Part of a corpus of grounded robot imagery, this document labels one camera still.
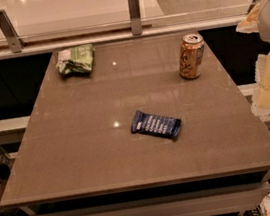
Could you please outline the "middle metal railing bracket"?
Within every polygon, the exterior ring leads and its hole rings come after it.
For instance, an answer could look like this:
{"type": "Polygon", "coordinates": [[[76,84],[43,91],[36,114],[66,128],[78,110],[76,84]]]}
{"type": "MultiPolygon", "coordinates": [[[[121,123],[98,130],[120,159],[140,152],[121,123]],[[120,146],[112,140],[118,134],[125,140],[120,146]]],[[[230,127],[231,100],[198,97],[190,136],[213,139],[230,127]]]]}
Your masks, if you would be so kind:
{"type": "Polygon", "coordinates": [[[128,0],[128,10],[132,35],[139,36],[142,33],[141,9],[139,0],[128,0]]]}

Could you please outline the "left metal railing bracket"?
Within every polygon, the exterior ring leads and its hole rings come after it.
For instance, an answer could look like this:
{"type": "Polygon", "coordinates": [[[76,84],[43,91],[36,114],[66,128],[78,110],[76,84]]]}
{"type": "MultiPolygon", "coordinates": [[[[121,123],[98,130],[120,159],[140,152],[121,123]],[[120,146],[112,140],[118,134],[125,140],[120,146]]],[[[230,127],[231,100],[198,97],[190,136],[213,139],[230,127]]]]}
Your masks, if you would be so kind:
{"type": "Polygon", "coordinates": [[[12,22],[5,13],[5,10],[0,10],[0,30],[3,33],[5,40],[8,43],[12,53],[19,53],[24,48],[22,39],[19,38],[17,32],[12,26],[12,22]]]}

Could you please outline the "green jalapeno chip bag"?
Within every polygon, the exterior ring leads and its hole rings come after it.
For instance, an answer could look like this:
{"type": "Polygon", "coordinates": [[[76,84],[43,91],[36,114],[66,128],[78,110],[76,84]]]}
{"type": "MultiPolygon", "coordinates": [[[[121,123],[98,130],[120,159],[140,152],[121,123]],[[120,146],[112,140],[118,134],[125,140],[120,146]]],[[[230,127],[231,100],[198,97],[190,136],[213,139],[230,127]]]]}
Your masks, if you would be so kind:
{"type": "Polygon", "coordinates": [[[88,73],[93,69],[94,47],[91,44],[80,45],[60,51],[56,69],[60,74],[88,73]]]}

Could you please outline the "blue rxbar blueberry wrapper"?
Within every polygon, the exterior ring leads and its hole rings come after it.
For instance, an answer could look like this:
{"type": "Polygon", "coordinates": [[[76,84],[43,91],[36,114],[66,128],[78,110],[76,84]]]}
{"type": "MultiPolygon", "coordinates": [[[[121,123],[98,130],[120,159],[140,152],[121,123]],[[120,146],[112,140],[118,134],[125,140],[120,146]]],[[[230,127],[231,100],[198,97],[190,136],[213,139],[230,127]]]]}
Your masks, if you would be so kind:
{"type": "Polygon", "coordinates": [[[136,111],[130,132],[175,139],[178,137],[181,119],[136,111]]]}

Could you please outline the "orange soda can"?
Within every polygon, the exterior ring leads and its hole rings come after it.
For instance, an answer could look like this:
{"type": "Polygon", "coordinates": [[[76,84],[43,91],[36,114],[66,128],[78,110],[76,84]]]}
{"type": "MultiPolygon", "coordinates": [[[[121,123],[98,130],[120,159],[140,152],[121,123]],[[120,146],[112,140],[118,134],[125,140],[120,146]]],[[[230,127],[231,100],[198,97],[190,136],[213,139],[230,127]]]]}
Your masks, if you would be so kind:
{"type": "Polygon", "coordinates": [[[204,39],[198,33],[189,33],[182,38],[180,47],[179,74],[185,79],[196,79],[201,75],[204,39]]]}

